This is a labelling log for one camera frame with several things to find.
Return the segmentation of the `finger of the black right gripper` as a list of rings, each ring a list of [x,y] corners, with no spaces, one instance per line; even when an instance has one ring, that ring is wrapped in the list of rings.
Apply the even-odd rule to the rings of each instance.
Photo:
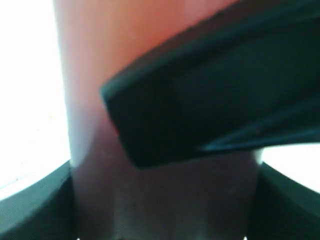
[[[101,87],[136,167],[320,140],[320,3],[261,5],[214,15]]]

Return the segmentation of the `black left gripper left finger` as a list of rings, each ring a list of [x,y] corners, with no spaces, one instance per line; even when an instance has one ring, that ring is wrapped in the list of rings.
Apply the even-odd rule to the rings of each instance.
[[[76,240],[74,186],[69,162],[1,200],[2,240]]]

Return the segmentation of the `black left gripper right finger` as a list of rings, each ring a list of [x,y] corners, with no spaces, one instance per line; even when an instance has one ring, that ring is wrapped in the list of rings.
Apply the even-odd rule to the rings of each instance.
[[[250,208],[246,238],[318,240],[320,194],[263,163]]]

